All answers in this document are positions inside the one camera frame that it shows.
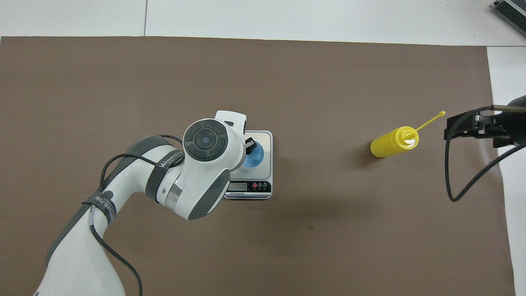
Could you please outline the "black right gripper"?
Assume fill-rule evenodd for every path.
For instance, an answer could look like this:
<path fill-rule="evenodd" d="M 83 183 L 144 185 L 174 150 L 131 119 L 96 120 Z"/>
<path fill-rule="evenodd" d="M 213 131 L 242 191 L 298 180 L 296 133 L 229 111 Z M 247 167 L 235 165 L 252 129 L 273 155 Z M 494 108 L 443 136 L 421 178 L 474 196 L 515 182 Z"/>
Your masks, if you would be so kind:
<path fill-rule="evenodd" d="M 509 107 L 526 107 L 526 96 L 521 96 L 509 102 Z M 480 139 L 481 123 L 476 119 L 481 111 L 464 112 L 457 116 L 449 117 L 444 129 L 444 140 L 447 140 L 448 134 L 452 131 L 451 140 L 458 137 L 473 137 Z M 468 115 L 457 127 L 455 123 L 463 116 Z M 507 146 L 516 146 L 515 143 L 526 143 L 526 115 L 525 113 L 508 112 L 506 114 L 496 114 L 488 116 L 488 121 L 484 131 L 492 139 L 493 148 L 503 148 Z"/>

